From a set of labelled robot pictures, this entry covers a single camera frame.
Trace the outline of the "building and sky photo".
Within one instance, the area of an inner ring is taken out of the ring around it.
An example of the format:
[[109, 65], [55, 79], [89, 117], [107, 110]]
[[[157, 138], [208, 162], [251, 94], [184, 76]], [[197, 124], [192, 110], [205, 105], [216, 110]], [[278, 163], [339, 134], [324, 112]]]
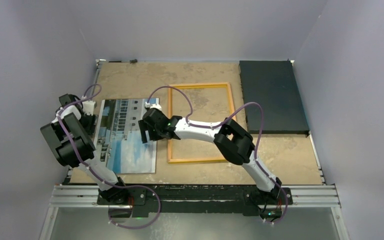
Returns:
[[139, 120], [147, 98], [104, 99], [94, 136], [99, 160], [119, 175], [154, 174], [157, 143], [142, 142]]

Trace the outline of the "yellow picture frame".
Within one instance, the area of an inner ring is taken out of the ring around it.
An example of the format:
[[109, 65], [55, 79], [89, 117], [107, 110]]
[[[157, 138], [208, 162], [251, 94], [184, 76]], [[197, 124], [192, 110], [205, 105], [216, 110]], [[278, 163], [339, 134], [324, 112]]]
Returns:
[[222, 163], [225, 158], [222, 155], [210, 157], [174, 158], [172, 140], [198, 140], [213, 143], [215, 134], [221, 129], [219, 122], [201, 122], [187, 120], [184, 117], [173, 115], [173, 91], [190, 89], [224, 89], [228, 103], [228, 110], [232, 114], [235, 111], [231, 85], [228, 82], [218, 83], [183, 83], [173, 84], [168, 88], [168, 116], [169, 122], [164, 126], [167, 129], [167, 161], [169, 164], [207, 164]]

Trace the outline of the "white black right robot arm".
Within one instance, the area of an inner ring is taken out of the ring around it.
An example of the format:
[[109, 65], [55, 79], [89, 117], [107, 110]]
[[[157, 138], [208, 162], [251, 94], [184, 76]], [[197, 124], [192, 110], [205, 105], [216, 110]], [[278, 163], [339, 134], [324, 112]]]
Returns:
[[258, 157], [253, 137], [232, 118], [222, 122], [192, 121], [178, 115], [167, 117], [161, 110], [151, 107], [138, 125], [143, 143], [166, 139], [214, 144], [225, 160], [245, 169], [254, 180], [262, 200], [268, 204], [285, 193], [280, 179]]

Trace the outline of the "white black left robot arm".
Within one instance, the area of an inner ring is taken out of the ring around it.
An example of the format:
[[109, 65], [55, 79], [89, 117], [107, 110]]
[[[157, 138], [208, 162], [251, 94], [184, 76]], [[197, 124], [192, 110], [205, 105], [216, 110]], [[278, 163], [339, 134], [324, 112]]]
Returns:
[[63, 167], [83, 171], [98, 185], [99, 196], [104, 200], [126, 203], [130, 197], [126, 184], [96, 156], [91, 139], [97, 119], [96, 102], [73, 94], [64, 94], [58, 100], [61, 106], [54, 120], [40, 128], [55, 159]]

